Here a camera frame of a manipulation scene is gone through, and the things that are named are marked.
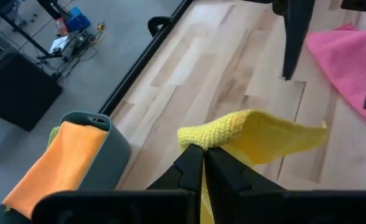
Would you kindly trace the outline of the white paper sheet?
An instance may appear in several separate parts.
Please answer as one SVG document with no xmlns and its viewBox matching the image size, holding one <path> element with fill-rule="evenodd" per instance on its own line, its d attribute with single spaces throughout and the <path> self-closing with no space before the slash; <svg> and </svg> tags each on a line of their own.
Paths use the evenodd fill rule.
<svg viewBox="0 0 366 224">
<path fill-rule="evenodd" d="M 53 54 L 53 53 L 56 53 L 56 52 L 60 52 L 66 47 L 67 44 L 68 44 L 68 36 L 67 35 L 63 36 L 63 37 L 59 37 L 59 38 L 55 39 L 52 42 L 49 53 Z"/>
</svg>

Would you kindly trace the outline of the pink microfiber towel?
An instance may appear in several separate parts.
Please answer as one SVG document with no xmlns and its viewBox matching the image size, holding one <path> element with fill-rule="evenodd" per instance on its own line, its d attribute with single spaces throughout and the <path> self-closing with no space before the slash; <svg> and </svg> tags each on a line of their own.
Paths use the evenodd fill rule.
<svg viewBox="0 0 366 224">
<path fill-rule="evenodd" d="M 328 80 L 366 120 L 366 30 L 349 23 L 310 33 L 305 43 Z"/>
</svg>

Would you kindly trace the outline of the blue floor box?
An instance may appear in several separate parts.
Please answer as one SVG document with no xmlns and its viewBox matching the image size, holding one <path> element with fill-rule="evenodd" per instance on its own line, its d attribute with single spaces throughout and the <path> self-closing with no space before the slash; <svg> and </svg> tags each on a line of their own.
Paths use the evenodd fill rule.
<svg viewBox="0 0 366 224">
<path fill-rule="evenodd" d="M 73 7 L 70 11 L 70 18 L 65 22 L 69 32 L 75 32 L 81 29 L 86 29 L 91 26 L 88 18 L 79 10 L 78 7 Z"/>
</svg>

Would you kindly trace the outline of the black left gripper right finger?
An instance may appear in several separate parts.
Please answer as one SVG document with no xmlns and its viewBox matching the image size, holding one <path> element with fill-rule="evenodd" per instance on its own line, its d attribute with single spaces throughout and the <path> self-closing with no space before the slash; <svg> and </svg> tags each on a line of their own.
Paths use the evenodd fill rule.
<svg viewBox="0 0 366 224">
<path fill-rule="evenodd" d="M 285 191 L 220 147 L 207 151 L 205 173 L 211 199 L 240 198 Z"/>
</svg>

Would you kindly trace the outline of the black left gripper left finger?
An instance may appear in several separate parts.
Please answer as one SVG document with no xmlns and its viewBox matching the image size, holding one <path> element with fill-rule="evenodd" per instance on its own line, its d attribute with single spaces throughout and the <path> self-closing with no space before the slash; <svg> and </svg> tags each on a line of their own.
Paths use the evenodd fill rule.
<svg viewBox="0 0 366 224">
<path fill-rule="evenodd" d="M 202 185 L 204 150 L 191 144 L 148 189 L 184 189 L 198 192 Z"/>
</svg>

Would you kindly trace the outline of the grey workstation desk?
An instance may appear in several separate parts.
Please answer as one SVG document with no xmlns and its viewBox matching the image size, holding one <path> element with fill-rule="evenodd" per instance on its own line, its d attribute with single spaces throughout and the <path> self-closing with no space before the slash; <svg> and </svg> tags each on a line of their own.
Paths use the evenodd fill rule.
<svg viewBox="0 0 366 224">
<path fill-rule="evenodd" d="M 0 54 L 0 118 L 31 131 L 62 93 L 62 87 L 25 55 Z"/>
</svg>

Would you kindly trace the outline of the orange microfiber towel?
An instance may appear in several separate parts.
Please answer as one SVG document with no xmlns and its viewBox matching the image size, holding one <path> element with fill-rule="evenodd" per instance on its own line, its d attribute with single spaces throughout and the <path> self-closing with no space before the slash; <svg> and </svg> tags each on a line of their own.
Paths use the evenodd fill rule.
<svg viewBox="0 0 366 224">
<path fill-rule="evenodd" d="M 11 190 L 2 204 L 31 218 L 44 197 L 76 190 L 108 131 L 64 121 L 44 154 Z"/>
</svg>

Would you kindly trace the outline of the yellow microfiber towel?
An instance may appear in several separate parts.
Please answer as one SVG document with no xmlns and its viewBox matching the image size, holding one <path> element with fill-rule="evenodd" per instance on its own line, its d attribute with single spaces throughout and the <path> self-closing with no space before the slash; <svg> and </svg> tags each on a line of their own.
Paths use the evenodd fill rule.
<svg viewBox="0 0 366 224">
<path fill-rule="evenodd" d="M 327 139 L 327 126 L 307 127 L 257 110 L 236 111 L 177 131 L 180 152 L 190 144 L 221 147 L 248 167 L 308 151 Z"/>
</svg>

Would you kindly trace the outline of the teal plastic bin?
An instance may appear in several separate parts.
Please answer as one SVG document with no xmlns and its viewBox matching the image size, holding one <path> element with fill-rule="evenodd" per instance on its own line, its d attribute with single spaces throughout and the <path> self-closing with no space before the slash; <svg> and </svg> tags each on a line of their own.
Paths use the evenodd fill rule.
<svg viewBox="0 0 366 224">
<path fill-rule="evenodd" d="M 100 150 L 76 190 L 113 190 L 131 155 L 127 140 L 113 125 L 110 118 L 103 114 L 72 111 L 63 116 L 60 126 L 64 121 L 108 131 Z M 31 224 L 31 218 L 1 203 L 0 224 Z"/>
</svg>

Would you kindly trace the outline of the black frame clamp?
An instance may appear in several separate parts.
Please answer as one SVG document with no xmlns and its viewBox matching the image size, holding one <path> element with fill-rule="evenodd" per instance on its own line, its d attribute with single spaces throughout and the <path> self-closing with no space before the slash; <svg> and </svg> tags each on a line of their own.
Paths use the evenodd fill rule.
<svg viewBox="0 0 366 224">
<path fill-rule="evenodd" d="M 173 22 L 173 17 L 170 16 L 156 16 L 148 20 L 147 27 L 152 37 L 157 36 L 159 33 L 169 30 Z"/>
</svg>

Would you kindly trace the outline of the black diagonal pole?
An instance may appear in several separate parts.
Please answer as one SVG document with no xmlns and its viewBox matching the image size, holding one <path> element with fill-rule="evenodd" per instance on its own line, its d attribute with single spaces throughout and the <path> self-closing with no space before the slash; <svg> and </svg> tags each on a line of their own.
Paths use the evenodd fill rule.
<svg viewBox="0 0 366 224">
<path fill-rule="evenodd" d="M 57 0 L 36 0 L 40 6 L 54 19 L 63 17 L 64 10 L 58 4 Z"/>
</svg>

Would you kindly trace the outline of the black aluminium table frame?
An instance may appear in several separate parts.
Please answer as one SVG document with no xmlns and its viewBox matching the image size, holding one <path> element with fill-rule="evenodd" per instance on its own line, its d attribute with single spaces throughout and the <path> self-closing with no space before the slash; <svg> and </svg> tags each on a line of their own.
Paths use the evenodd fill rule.
<svg viewBox="0 0 366 224">
<path fill-rule="evenodd" d="M 176 10 L 170 15 L 173 17 L 173 22 L 166 32 L 159 33 L 157 36 L 153 37 L 150 43 L 143 50 L 138 59 L 133 63 L 131 68 L 128 70 L 127 74 L 124 76 L 122 81 L 116 86 L 111 95 L 105 101 L 103 106 L 100 108 L 99 113 L 104 115 L 111 115 L 114 109 L 118 106 L 120 101 L 123 99 L 125 94 L 131 88 L 135 80 L 139 77 L 143 69 L 152 59 L 153 55 L 156 53 L 158 48 L 173 30 L 174 26 L 180 20 L 180 18 L 184 15 L 186 10 L 192 4 L 194 0 L 182 0 L 181 3 L 177 6 Z"/>
</svg>

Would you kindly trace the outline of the lime green microfiber towel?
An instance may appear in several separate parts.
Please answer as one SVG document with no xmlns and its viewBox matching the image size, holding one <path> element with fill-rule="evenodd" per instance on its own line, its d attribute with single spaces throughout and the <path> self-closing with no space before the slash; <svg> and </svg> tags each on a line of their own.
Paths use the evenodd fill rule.
<svg viewBox="0 0 366 224">
<path fill-rule="evenodd" d="M 52 128 L 50 134 L 49 134 L 49 139 L 48 139 L 48 143 L 47 143 L 47 147 L 49 147 L 52 143 L 52 141 L 55 139 L 55 137 L 57 136 L 58 132 L 59 132 L 60 126 L 56 126 L 54 128 Z"/>
</svg>

